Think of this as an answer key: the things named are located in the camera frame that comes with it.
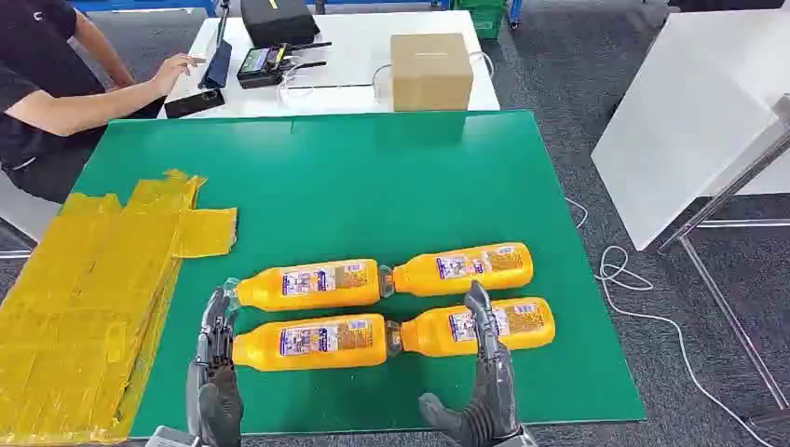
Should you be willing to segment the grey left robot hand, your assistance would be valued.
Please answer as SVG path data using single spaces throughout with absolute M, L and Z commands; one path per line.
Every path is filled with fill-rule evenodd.
M 233 351 L 236 312 L 217 287 L 203 311 L 185 387 L 186 421 L 199 446 L 240 446 L 243 403 Z

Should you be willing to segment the person's hand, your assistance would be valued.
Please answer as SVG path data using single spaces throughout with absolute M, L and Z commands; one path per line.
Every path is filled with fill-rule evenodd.
M 151 83 L 160 96 L 167 96 L 180 75 L 190 75 L 192 68 L 197 68 L 205 62 L 203 58 L 183 53 L 173 55 L 162 62 Z

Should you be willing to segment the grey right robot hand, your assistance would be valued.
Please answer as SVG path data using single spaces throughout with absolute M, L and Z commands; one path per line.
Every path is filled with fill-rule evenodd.
M 511 354 L 499 341 L 499 328 L 490 297 L 476 280 L 465 294 L 477 337 L 475 381 L 468 404 L 449 410 L 438 397 L 425 393 L 419 410 L 431 427 L 461 446 L 532 446 L 534 441 L 518 421 Z

